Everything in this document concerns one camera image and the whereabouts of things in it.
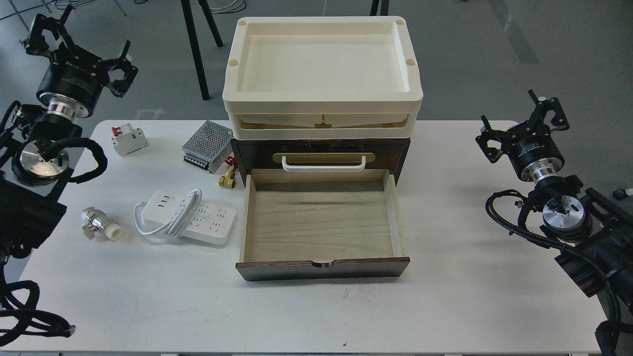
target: drawer handle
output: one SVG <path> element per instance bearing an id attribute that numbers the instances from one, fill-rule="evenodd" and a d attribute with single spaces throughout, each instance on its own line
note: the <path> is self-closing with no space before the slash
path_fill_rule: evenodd
<path id="1" fill-rule="evenodd" d="M 281 166 L 286 172 L 361 172 L 365 169 L 367 158 L 362 156 L 359 165 L 289 165 L 285 161 L 285 156 L 281 158 Z"/>

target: dark wood panel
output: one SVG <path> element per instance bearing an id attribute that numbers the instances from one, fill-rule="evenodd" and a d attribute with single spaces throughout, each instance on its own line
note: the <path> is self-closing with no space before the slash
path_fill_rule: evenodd
<path id="1" fill-rule="evenodd" d="M 371 152 L 376 159 L 367 169 L 388 169 L 396 184 L 404 165 L 411 139 L 346 139 L 346 140 L 231 140 L 231 147 L 242 181 L 252 169 L 282 169 L 273 161 L 275 153 L 346 153 Z"/>
<path id="2" fill-rule="evenodd" d="M 312 261 L 238 262 L 235 267 L 247 281 L 399 277 L 409 261 L 409 257 L 351 258 L 324 264 Z"/>

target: wooden drawer cabinet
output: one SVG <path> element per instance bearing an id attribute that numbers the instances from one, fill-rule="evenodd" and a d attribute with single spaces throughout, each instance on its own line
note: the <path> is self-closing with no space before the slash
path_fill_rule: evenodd
<path id="1" fill-rule="evenodd" d="M 246 186 L 235 265 L 242 277 L 400 276 L 410 259 L 403 251 L 396 173 L 408 143 L 234 140 Z"/>

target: plastic tray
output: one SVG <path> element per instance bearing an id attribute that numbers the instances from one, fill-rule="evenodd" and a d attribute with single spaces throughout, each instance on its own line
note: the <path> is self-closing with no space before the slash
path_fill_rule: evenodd
<path id="1" fill-rule="evenodd" d="M 227 64 L 238 139 L 409 137 L 422 103 L 398 16 L 242 18 Z"/>

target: silver flange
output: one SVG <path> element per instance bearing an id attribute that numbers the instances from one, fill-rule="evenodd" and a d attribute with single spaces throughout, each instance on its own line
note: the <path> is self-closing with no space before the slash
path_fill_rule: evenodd
<path id="1" fill-rule="evenodd" d="M 43 92 L 39 99 L 45 105 L 48 105 L 46 113 L 57 114 L 65 117 L 72 122 L 76 118 L 84 118 L 88 116 L 88 110 L 77 100 L 54 92 Z"/>
<path id="2" fill-rule="evenodd" d="M 523 172 L 521 178 L 525 181 L 532 181 L 537 184 L 541 179 L 551 177 L 556 174 L 561 168 L 563 168 L 563 162 L 554 157 L 542 158 L 538 161 L 530 163 Z"/>

